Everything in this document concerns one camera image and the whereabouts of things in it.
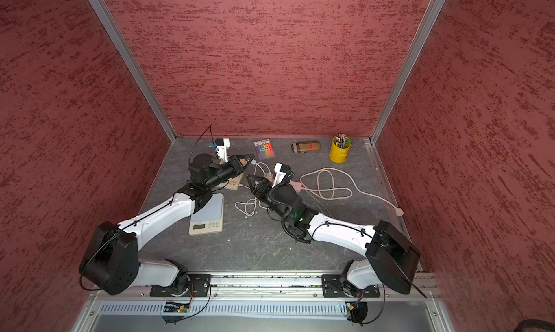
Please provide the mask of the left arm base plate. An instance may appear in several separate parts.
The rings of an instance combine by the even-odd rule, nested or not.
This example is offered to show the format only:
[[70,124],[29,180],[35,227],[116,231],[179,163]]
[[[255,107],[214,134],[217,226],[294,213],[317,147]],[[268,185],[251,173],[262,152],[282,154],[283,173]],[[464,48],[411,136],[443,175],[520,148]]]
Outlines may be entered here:
[[151,287],[150,297],[170,297],[171,299],[207,297],[211,278],[212,276],[209,274],[180,275],[169,287]]

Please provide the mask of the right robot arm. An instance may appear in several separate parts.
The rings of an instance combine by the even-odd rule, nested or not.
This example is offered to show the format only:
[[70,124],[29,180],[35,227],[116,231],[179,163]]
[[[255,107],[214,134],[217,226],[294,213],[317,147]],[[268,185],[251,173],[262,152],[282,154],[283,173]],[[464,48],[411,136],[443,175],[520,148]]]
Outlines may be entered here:
[[307,206],[289,183],[273,185],[267,178],[249,175],[252,195],[279,216],[283,231],[297,242],[326,242],[364,256],[349,261],[338,280],[348,297],[361,297],[364,290],[384,286],[399,294],[416,287],[413,279],[421,253],[393,224],[356,225],[333,219]]

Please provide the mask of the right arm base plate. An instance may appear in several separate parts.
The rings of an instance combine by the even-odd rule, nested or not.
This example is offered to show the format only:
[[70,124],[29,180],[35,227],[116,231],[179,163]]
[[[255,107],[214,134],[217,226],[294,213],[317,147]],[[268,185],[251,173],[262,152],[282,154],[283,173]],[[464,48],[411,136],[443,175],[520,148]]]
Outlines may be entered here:
[[322,275],[321,279],[324,297],[377,298],[381,296],[378,286],[360,289],[341,275],[325,274]]

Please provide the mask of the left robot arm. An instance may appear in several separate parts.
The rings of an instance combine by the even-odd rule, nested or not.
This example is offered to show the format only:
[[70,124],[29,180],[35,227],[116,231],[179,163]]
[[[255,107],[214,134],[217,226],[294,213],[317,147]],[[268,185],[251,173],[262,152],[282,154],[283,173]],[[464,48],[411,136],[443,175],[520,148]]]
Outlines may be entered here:
[[190,179],[167,201],[118,224],[97,226],[79,265],[79,277],[95,290],[121,294],[130,287],[160,287],[173,297],[192,294],[185,266],[176,261],[143,261],[140,250],[161,232],[205,208],[217,187],[244,173],[251,154],[232,155],[218,164],[209,154],[197,155],[189,164]]

